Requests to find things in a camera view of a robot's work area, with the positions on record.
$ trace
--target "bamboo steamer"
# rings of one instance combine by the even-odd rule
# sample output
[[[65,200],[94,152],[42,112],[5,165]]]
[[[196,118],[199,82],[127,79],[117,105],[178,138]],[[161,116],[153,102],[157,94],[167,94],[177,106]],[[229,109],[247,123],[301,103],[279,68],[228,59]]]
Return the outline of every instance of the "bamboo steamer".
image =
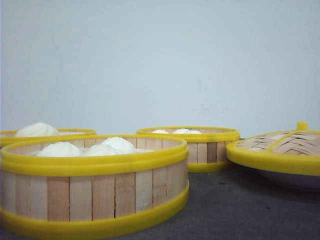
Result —
[[[320,131],[309,130],[307,122],[229,144],[227,157],[279,185],[320,190]]]
[[[30,136],[30,137],[15,137],[18,130],[9,130],[0,132],[0,147],[3,148],[9,144],[14,144],[22,141],[29,140],[41,140],[50,138],[61,139],[62,137],[70,136],[87,136],[87,135],[96,135],[96,131],[92,129],[81,129],[81,128],[57,128],[61,135],[58,136]]]
[[[152,133],[157,129],[163,129],[169,134]],[[202,134],[174,134],[177,129],[197,130]],[[232,163],[227,159],[226,145],[240,139],[236,129],[209,126],[148,127],[141,128],[136,133],[152,136],[168,135],[186,140],[189,148],[187,158],[189,173],[210,173],[230,168]]]
[[[116,136],[145,152],[32,155],[54,142],[89,148],[115,135],[38,139],[4,147],[3,227],[35,239],[93,240],[140,231],[181,211],[189,194],[186,141],[169,136]]]

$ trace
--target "lid handle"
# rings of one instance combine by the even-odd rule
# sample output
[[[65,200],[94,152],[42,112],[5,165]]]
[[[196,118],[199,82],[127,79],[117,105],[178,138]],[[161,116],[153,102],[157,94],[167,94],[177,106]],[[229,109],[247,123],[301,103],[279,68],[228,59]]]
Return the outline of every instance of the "lid handle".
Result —
[[[299,121],[296,125],[296,129],[298,131],[307,131],[308,130],[308,123],[306,121]]]

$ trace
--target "white wall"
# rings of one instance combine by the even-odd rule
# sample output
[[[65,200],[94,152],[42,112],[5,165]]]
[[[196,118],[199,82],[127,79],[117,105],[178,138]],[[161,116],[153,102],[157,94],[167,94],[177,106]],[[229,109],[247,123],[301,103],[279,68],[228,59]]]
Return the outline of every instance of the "white wall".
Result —
[[[2,0],[1,129],[320,129],[318,0]]]

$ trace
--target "yellow rim band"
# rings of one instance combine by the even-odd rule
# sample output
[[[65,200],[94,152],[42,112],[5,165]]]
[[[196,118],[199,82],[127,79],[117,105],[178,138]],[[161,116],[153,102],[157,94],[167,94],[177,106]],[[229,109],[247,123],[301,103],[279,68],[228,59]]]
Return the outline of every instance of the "yellow rim band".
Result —
[[[157,129],[206,129],[206,130],[221,130],[227,132],[217,133],[202,133],[202,134],[173,134],[173,133],[152,133],[150,131]],[[226,142],[226,141],[237,141],[240,139],[240,134],[236,129],[224,128],[224,127],[213,127],[213,126],[158,126],[158,127],[147,127],[141,128],[136,131],[137,134],[143,135],[155,135],[155,136],[171,136],[178,137],[186,140],[188,143],[215,143],[215,142]]]
[[[15,234],[41,240],[96,240],[126,235],[160,224],[188,202],[189,183],[178,197],[136,214],[95,221],[54,222],[16,216],[2,210],[2,225]]]
[[[3,136],[0,139],[1,148],[7,146],[9,144],[14,144],[17,142],[22,141],[31,141],[31,140],[43,140],[43,139],[61,139],[67,138],[70,136],[89,136],[89,135],[96,135],[96,131],[92,129],[81,129],[81,128],[57,128],[59,132],[79,132],[76,134],[66,134],[66,135],[59,135],[59,136],[30,136],[30,137],[14,137],[14,136]],[[9,130],[9,131],[1,131],[0,136],[3,134],[15,134],[18,130]]]
[[[227,158],[236,164],[279,173],[320,175],[320,156],[259,152],[238,147],[237,143],[226,146]]]
[[[161,168],[178,163],[188,157],[188,146],[186,141],[181,138],[170,136],[159,137],[136,134],[90,135],[63,137],[55,139],[54,141],[106,139],[115,136],[122,138],[165,139],[179,142],[180,145],[151,152],[93,157],[39,157],[9,152],[11,149],[22,146],[52,142],[52,139],[23,141],[5,146],[1,150],[1,169],[11,173],[32,176],[96,176]]]
[[[188,173],[212,173],[234,167],[230,161],[215,163],[188,163]]]

